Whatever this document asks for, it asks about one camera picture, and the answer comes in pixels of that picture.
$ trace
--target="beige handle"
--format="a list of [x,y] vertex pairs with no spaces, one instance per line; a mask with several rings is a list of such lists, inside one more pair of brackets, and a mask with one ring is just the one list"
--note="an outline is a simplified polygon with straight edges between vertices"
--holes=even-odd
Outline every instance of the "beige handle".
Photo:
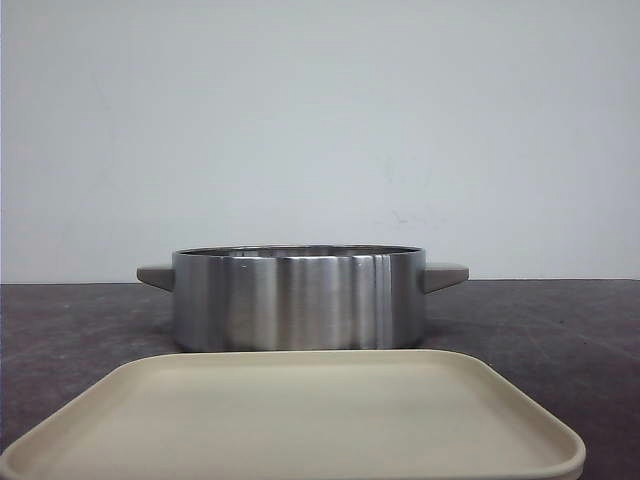
[[457,263],[427,263],[422,277],[422,292],[435,292],[468,279],[469,267],[464,265],[458,265]]
[[147,285],[161,288],[168,292],[173,291],[174,272],[171,265],[154,265],[139,267],[136,271],[138,280]]

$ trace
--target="white backdrop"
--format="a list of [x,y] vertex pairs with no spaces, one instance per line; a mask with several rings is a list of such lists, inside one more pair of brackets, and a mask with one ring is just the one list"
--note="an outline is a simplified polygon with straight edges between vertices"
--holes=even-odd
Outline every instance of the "white backdrop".
[[4,282],[313,242],[640,278],[640,2],[3,8]]

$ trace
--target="stainless steel pot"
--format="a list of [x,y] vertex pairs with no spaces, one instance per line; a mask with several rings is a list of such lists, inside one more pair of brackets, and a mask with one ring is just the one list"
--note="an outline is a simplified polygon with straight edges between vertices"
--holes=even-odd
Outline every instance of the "stainless steel pot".
[[174,294],[174,338],[189,351],[397,348],[425,327],[423,294],[469,269],[426,264],[421,248],[228,247],[174,252],[138,279]]

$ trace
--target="gray table surface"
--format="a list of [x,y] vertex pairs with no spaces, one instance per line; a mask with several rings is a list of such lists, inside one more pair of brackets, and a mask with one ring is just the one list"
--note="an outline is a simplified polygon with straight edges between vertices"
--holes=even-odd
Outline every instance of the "gray table surface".
[[[640,478],[640,281],[470,281],[429,295],[423,347],[484,360],[585,441],[583,479]],[[179,351],[171,295],[2,286],[2,445],[114,368]]]

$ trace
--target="square plate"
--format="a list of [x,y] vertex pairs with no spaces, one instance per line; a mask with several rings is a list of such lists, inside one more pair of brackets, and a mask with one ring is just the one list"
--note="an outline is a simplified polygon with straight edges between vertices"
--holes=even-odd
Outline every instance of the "square plate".
[[126,364],[13,443],[14,479],[576,479],[578,435],[438,350],[203,353]]

